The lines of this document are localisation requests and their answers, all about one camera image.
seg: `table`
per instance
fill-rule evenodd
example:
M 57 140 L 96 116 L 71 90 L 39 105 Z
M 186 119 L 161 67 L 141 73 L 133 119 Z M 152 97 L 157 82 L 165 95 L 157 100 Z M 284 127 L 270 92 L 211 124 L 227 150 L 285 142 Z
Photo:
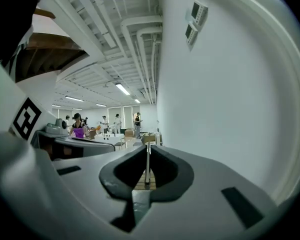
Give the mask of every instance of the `table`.
M 94 136 L 94 140 L 96 142 L 101 143 L 110 143 L 112 145 L 116 145 L 117 143 L 120 143 L 121 149 L 122 145 L 126 143 L 125 135 L 122 133 L 101 133 Z

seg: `ceiling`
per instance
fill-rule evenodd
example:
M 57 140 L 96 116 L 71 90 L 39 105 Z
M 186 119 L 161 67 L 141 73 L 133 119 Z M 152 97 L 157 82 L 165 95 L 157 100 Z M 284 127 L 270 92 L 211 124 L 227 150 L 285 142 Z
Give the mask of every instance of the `ceiling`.
M 136 49 L 136 33 L 160 24 L 134 24 L 128 27 L 143 84 L 132 51 L 123 36 L 121 23 L 129 18 L 159 15 L 159 0 L 40 0 L 38 6 L 53 13 L 53 21 L 82 49 L 81 52 L 86 52 L 61 68 L 55 86 L 55 105 L 61 106 L 61 109 L 96 109 L 99 108 L 96 104 L 107 107 L 135 105 L 135 99 L 141 103 L 156 102 L 160 45 L 156 46 L 153 56 L 152 79 L 153 40 L 160 41 L 162 36 L 142 35 L 145 66 Z M 144 68 L 148 71 L 149 85 Z M 118 83 L 130 95 L 121 92 L 116 87 Z M 83 102 L 67 99 L 66 96 Z

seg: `fluorescent light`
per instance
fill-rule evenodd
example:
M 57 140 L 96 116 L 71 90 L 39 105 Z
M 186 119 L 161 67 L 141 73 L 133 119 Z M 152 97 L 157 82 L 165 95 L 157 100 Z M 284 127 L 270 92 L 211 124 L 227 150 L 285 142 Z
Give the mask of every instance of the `fluorescent light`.
M 122 86 L 121 83 L 117 83 L 115 86 L 118 87 L 125 95 L 130 95 L 130 93 L 127 92 L 127 90 Z
M 78 99 L 78 98 L 72 98 L 72 97 L 68 97 L 68 96 L 66 96 L 65 98 L 70 99 L 70 100 L 74 100 L 74 101 L 78 101 L 78 102 L 83 102 L 82 99 Z

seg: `thermostat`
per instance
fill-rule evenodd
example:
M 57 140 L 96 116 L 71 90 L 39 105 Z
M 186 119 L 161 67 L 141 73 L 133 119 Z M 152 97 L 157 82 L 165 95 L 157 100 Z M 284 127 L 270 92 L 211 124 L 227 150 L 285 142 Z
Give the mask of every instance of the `thermostat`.
M 208 7 L 204 6 L 203 4 L 195 0 L 191 12 L 191 16 L 194 19 L 193 22 L 198 26 L 201 26 L 207 14 L 208 14 Z
M 194 43 L 197 35 L 198 35 L 198 30 L 191 22 L 189 22 L 189 25 L 185 32 L 186 40 L 189 45 L 192 45 Z

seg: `black slot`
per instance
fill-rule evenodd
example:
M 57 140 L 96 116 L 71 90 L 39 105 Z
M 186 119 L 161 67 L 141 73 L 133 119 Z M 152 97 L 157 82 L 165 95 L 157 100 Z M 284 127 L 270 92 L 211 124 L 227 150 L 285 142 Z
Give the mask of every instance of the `black slot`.
M 71 167 L 67 167 L 67 168 L 62 168 L 62 169 L 58 169 L 56 170 L 56 172 L 61 176 L 61 175 L 65 175 L 65 174 L 70 174 L 76 171 L 81 170 L 81 168 L 79 166 L 71 166 Z
M 235 187 L 225 188 L 221 192 L 246 229 L 263 219 L 257 208 Z

